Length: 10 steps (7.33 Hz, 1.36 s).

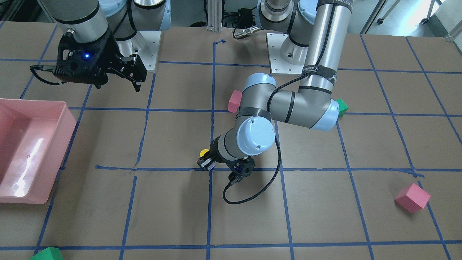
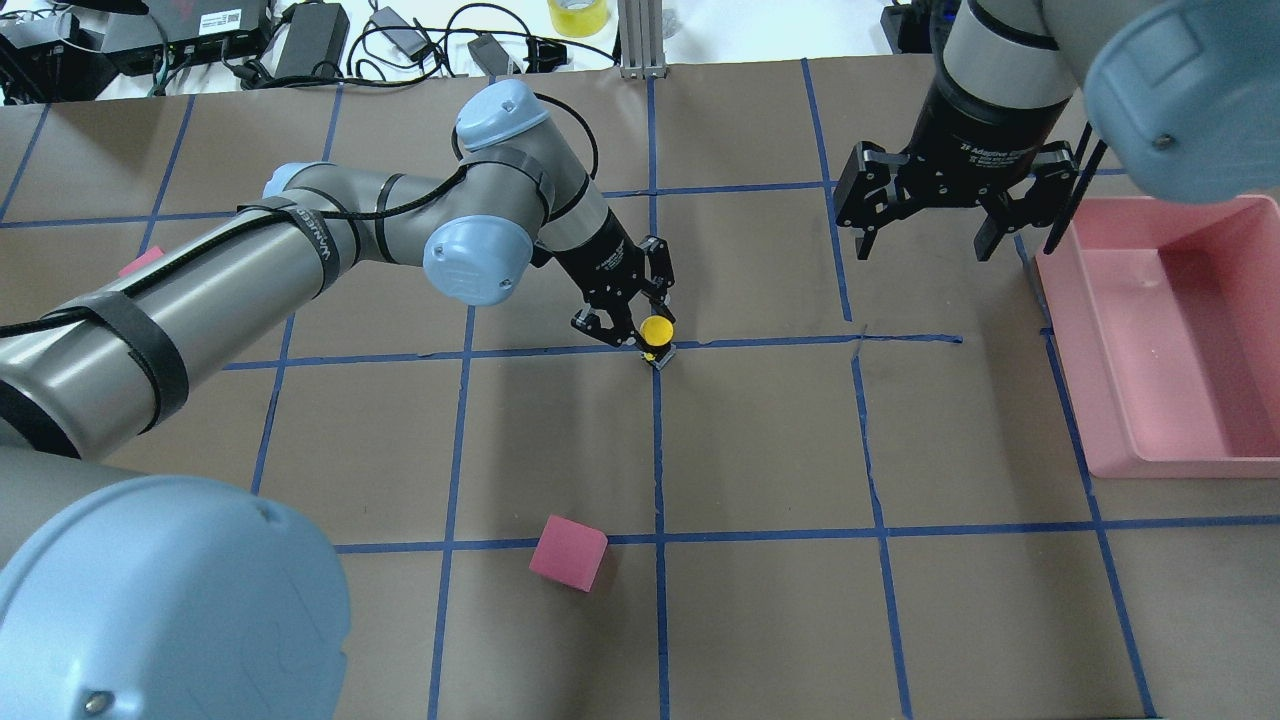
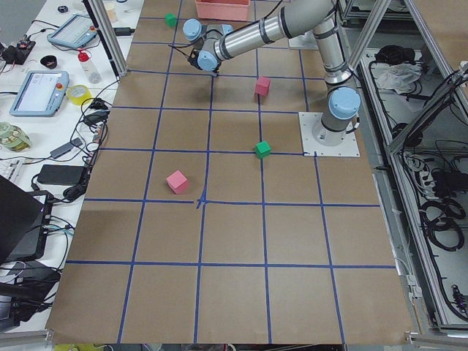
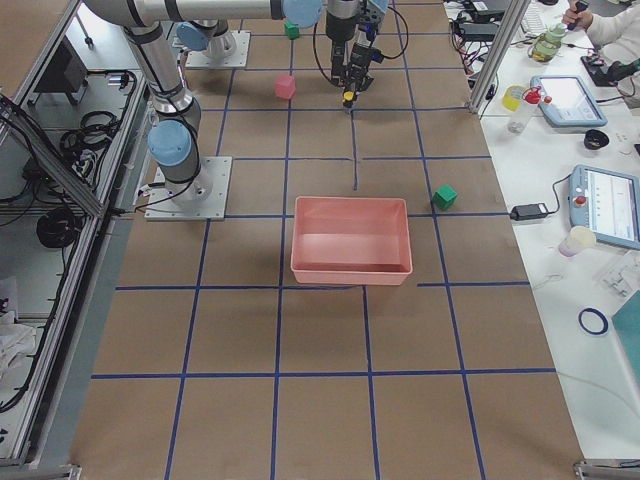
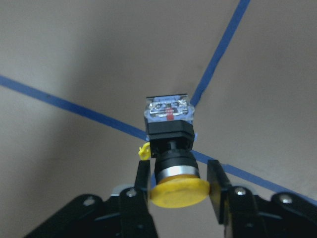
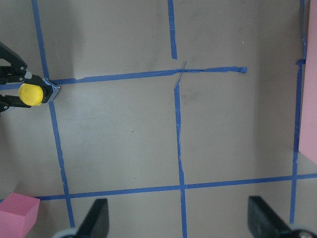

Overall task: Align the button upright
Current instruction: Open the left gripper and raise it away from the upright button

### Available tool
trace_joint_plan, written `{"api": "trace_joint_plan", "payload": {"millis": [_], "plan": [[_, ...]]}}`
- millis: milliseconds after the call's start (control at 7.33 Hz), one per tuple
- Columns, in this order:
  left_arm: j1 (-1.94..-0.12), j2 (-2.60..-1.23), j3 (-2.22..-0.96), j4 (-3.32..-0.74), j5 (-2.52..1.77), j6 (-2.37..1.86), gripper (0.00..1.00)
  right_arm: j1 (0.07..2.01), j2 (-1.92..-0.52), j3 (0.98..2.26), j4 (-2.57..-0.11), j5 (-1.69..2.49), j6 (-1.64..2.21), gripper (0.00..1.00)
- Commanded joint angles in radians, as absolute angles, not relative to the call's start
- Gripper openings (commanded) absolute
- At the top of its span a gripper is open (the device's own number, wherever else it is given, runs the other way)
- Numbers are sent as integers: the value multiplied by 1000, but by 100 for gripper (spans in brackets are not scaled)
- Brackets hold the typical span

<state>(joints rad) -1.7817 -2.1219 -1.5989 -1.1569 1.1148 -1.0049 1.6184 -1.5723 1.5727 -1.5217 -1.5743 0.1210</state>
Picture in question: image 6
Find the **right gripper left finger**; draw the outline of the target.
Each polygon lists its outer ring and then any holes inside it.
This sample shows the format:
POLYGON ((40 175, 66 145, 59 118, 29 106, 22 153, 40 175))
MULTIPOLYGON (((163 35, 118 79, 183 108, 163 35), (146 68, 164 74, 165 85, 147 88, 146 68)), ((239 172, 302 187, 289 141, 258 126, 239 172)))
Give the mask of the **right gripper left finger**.
POLYGON ((106 198, 96 199, 74 237, 106 238, 108 233, 108 201, 106 198))

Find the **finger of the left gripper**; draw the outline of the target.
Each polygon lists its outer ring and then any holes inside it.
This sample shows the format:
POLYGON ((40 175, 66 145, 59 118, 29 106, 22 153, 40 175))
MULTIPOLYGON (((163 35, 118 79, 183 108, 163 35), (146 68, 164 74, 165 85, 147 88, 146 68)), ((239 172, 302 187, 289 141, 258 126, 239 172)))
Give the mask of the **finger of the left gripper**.
POLYGON ((9 63, 9 66, 0 66, 1 85, 31 79, 26 62, 3 43, 0 43, 0 59, 9 63))
POLYGON ((0 112, 5 112, 11 107, 30 108, 31 106, 21 101, 18 96, 5 95, 0 96, 0 112))

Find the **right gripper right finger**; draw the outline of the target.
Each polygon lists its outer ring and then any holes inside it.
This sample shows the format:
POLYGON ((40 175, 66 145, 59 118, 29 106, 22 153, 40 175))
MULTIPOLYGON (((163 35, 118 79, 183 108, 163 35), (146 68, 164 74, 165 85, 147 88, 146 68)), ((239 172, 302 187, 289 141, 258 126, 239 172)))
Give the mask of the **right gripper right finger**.
POLYGON ((248 229, 254 238, 289 238, 292 230, 260 196, 249 196, 248 229))

